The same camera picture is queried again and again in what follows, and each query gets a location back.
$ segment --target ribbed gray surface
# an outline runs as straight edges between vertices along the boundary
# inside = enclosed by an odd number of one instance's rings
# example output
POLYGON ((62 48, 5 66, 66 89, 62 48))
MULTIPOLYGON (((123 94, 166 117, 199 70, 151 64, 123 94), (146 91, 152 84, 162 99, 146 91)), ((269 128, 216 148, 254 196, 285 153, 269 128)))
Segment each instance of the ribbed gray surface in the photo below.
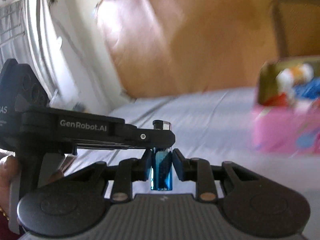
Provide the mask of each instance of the ribbed gray surface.
MULTIPOLYGON (((25 235, 23 240, 46 240, 25 235)), ((214 205, 192 195, 136 195, 128 204, 113 206, 103 221, 68 240, 259 240, 229 225, 214 205)), ((305 240, 292 236, 281 240, 305 240)))

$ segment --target white bedsheet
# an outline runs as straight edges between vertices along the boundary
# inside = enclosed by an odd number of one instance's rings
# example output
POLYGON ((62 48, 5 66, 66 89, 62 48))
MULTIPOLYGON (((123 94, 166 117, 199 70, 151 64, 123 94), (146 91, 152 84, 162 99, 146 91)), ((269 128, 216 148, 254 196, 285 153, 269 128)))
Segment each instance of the white bedsheet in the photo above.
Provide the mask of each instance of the white bedsheet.
MULTIPOLYGON (((186 158, 200 157, 212 165, 231 160, 280 184, 301 192, 311 205, 311 219, 304 231, 310 240, 320 239, 320 157, 267 156, 256 153, 250 144, 254 89, 222 90, 177 98, 140 99, 110 115, 126 123, 152 128, 155 119, 172 123, 174 148, 186 158)), ((68 173, 96 161, 117 165, 129 157, 141 157, 143 150, 79 150, 79 157, 68 173)), ((173 191, 194 193, 193 182, 180 182, 173 173, 173 191)), ((133 193, 151 192, 149 182, 134 182, 133 193)))

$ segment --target gold bracelet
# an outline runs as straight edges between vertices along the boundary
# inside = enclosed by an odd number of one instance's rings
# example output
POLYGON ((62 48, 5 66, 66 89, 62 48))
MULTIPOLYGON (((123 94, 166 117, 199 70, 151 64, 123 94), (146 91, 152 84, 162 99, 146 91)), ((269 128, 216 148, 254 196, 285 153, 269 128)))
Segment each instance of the gold bracelet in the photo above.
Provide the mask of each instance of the gold bracelet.
POLYGON ((6 214, 5 211, 2 209, 1 206, 0 206, 0 213, 2 213, 3 216, 9 221, 9 217, 7 216, 7 214, 6 214))

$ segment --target fingernail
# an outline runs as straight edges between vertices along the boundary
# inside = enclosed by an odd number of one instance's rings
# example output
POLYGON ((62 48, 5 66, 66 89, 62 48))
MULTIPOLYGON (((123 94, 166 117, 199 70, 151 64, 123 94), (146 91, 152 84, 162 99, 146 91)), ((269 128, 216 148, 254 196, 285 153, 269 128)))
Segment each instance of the fingernail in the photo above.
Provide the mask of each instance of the fingernail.
POLYGON ((8 157, 7 157, 7 159, 4 161, 4 163, 3 163, 3 168, 6 170, 6 169, 8 169, 8 157))

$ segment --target blue glass bottle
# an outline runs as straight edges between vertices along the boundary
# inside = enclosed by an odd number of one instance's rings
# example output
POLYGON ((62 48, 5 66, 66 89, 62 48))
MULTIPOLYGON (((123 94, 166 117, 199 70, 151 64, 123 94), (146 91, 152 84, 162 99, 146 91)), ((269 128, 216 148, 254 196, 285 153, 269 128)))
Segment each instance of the blue glass bottle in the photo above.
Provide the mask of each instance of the blue glass bottle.
MULTIPOLYGON (((154 129, 171 130, 171 123, 153 121, 154 129)), ((151 167, 151 190, 172 190, 172 151, 171 148, 153 148, 151 167)))

